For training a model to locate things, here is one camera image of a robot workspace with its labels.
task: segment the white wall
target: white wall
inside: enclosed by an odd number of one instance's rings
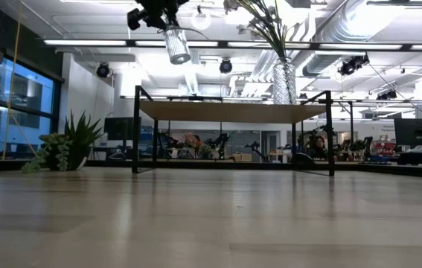
[[[98,126],[102,127],[105,116],[112,111],[115,90],[79,65],[72,54],[63,56],[62,77],[65,83],[60,95],[59,133],[63,133],[70,111],[75,121],[85,112],[87,117],[92,117],[92,122],[101,119]]]

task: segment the potted plant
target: potted plant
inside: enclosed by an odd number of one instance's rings
[[[278,15],[277,0],[275,7],[268,7],[265,0],[235,1],[254,16],[247,30],[265,39],[278,55],[278,61],[273,69],[274,103],[296,104],[295,66],[287,57],[285,47],[290,28],[282,23]]]
[[[212,154],[211,146],[202,144],[199,148],[199,154],[201,155],[202,159],[210,159]]]
[[[90,125],[91,117],[86,120],[82,114],[77,125],[74,124],[73,113],[70,113],[70,121],[65,120],[65,134],[41,135],[40,140],[44,144],[36,153],[36,157],[22,167],[23,173],[39,171],[43,164],[47,164],[50,170],[76,170],[81,168],[90,154],[90,145],[99,139],[101,129],[96,129],[100,120]]]
[[[88,120],[86,120],[85,112],[83,112],[82,116],[80,116],[76,126],[74,124],[73,112],[70,112],[70,121],[68,118],[65,120],[65,135],[71,141],[67,170],[76,170],[81,168],[90,155],[90,145],[103,135],[103,133],[100,134],[102,127],[97,129],[100,119],[92,125],[90,124],[91,120],[91,116],[89,116]],[[49,168],[51,170],[56,170],[55,167],[57,165],[55,164],[58,163],[58,159],[48,157],[47,163],[49,163]]]

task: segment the spotlight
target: spotlight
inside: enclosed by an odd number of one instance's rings
[[[396,91],[391,90],[390,92],[388,92],[388,98],[397,98]]]
[[[368,54],[365,56],[354,56],[350,58],[350,60],[343,61],[342,67],[338,69],[338,72],[341,75],[352,75],[355,71],[358,71],[368,63]]]
[[[390,92],[386,92],[384,94],[378,95],[376,100],[391,100],[397,98],[397,93],[395,90],[391,90]]]
[[[97,76],[101,78],[108,78],[112,76],[113,72],[109,68],[108,63],[100,63],[100,66],[97,69]]]
[[[232,71],[232,63],[230,59],[223,59],[222,63],[220,63],[220,72],[222,74],[228,74]]]

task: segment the spiky plant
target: spiky plant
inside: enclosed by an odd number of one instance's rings
[[[282,23],[278,15],[277,1],[275,0],[275,12],[272,7],[267,7],[265,0],[235,1],[254,16],[254,19],[249,22],[252,28],[248,30],[264,38],[279,58],[285,58],[287,56],[285,41],[290,29]]]
[[[77,126],[75,126],[73,112],[70,112],[70,124],[68,123],[68,118],[65,120],[65,135],[73,141],[74,145],[89,146],[103,135],[103,133],[100,134],[101,127],[97,130],[95,129],[100,120],[90,126],[91,119],[92,117],[89,116],[87,121],[85,112],[83,112]]]

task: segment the ceiling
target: ceiling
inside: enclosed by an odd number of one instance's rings
[[[316,27],[335,10],[343,0],[326,0],[327,7],[312,13],[315,16]],[[20,3],[22,7],[22,21],[32,31],[44,38],[80,38],[80,39],[162,39],[162,35],[155,28],[142,25],[136,31],[129,31],[127,27],[127,12],[136,8],[136,4],[93,4],[70,3],[60,0],[0,0],[0,8],[12,17],[18,16]],[[226,15],[221,0],[213,4],[202,4],[203,12],[211,15],[211,24],[201,32],[213,40],[251,40],[250,34],[238,34],[236,27],[248,20],[248,15],[240,9],[239,13]],[[178,14],[179,23],[184,28],[195,28],[192,23],[196,12],[196,3],[188,3]],[[294,12],[290,17],[301,15]],[[371,38],[372,42],[422,42],[422,9],[406,8],[394,21],[381,32]],[[197,24],[204,18],[197,18]],[[203,36],[192,31],[186,33],[188,40],[202,40]],[[199,84],[228,85],[232,76],[246,75],[252,72],[259,61],[261,51],[232,50],[232,49],[197,49],[199,55],[231,58],[233,72],[221,74],[218,70],[219,62],[207,62],[205,65],[195,66]],[[169,63],[164,49],[152,48],[90,48],[83,49],[83,54],[134,54],[144,70],[144,87],[150,89],[172,89],[185,83],[182,66]],[[422,78],[422,53],[370,53],[371,64],[388,82],[395,82],[399,90],[408,95],[414,91],[414,81]],[[298,77],[297,84],[303,85],[301,90],[320,92],[332,90],[336,96],[367,97],[368,92],[378,92],[386,82],[377,75],[370,66],[346,78],[342,83],[336,78],[336,70],[328,72],[318,79]]]

